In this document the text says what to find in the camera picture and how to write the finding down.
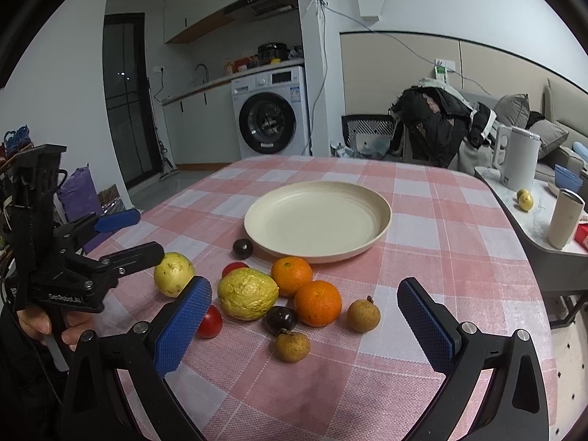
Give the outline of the person left hand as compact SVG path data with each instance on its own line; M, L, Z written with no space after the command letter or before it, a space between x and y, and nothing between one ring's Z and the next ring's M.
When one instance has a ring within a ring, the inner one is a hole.
M27 336L38 340L41 344L46 344L45 337L49 337L52 333L52 324L43 309L37 306L28 306L28 308L18 311L17 315L21 329L25 331ZM74 351L81 334L85 330L95 328L95 320L91 313L67 312L65 321L68 327L62 332L62 340Z

